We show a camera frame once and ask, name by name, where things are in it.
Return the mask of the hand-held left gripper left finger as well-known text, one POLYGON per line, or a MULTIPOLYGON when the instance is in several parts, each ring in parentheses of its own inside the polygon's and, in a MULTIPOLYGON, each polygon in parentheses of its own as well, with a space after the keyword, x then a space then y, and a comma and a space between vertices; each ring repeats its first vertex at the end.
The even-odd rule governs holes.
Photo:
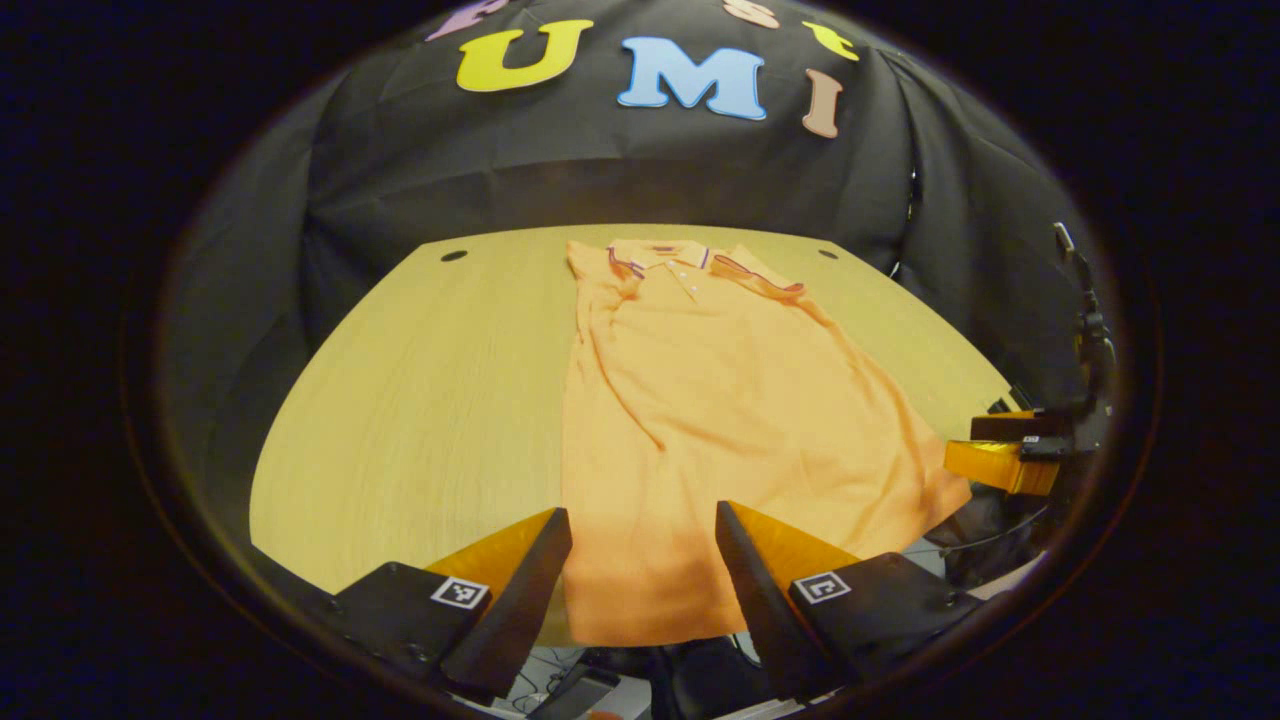
POLYGON ((553 507, 426 568, 389 561, 330 598, 330 628, 411 682, 465 698, 507 694, 572 548, 553 507))

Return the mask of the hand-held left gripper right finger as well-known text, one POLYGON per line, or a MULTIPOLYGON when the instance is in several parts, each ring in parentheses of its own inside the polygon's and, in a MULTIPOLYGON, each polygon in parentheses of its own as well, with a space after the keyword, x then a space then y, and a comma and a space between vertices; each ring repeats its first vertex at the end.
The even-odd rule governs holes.
POLYGON ((859 559, 735 501, 716 505, 716 544, 771 684, 790 700, 879 683, 984 603, 902 553, 859 559))

